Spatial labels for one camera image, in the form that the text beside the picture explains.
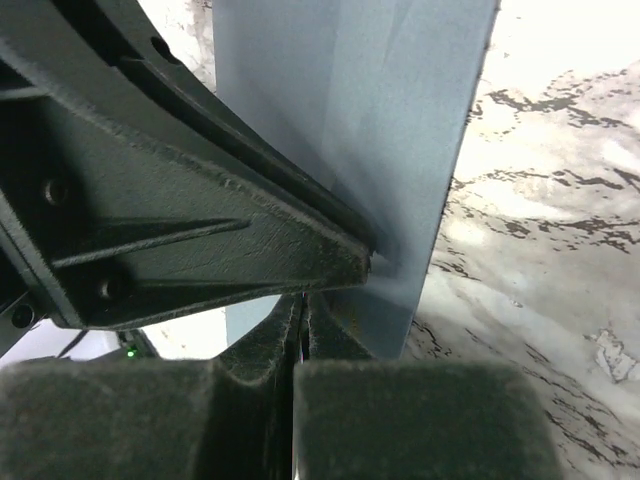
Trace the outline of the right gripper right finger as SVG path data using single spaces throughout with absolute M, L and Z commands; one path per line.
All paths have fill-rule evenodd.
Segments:
M 543 408 L 495 362 L 378 360 L 308 295 L 293 374 L 303 479 L 558 479 Z

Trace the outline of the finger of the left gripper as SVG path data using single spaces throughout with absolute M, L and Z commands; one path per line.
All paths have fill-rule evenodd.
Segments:
M 29 78 L 71 196 L 45 250 L 371 250 L 367 221 L 176 58 L 134 1 L 33 1 Z
M 273 294 L 358 286 L 365 221 L 233 131 L 160 106 L 145 61 L 75 32 L 1 33 L 1 248 L 57 324 L 122 330 Z

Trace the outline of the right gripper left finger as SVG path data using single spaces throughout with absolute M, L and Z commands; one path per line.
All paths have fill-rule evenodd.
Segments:
M 5 479 L 289 479 L 300 300 L 209 360 L 31 360 L 1 373 Z

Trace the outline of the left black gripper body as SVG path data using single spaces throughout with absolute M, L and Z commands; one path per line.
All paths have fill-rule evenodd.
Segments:
M 1 201 L 1 348 L 11 349 L 55 310 L 55 286 L 42 235 L 51 225 L 42 200 Z

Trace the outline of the grey paper envelope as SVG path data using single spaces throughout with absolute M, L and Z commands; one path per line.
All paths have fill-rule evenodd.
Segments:
M 396 358 L 416 312 L 499 5 L 216 1 L 218 97 L 375 231 L 336 316 Z

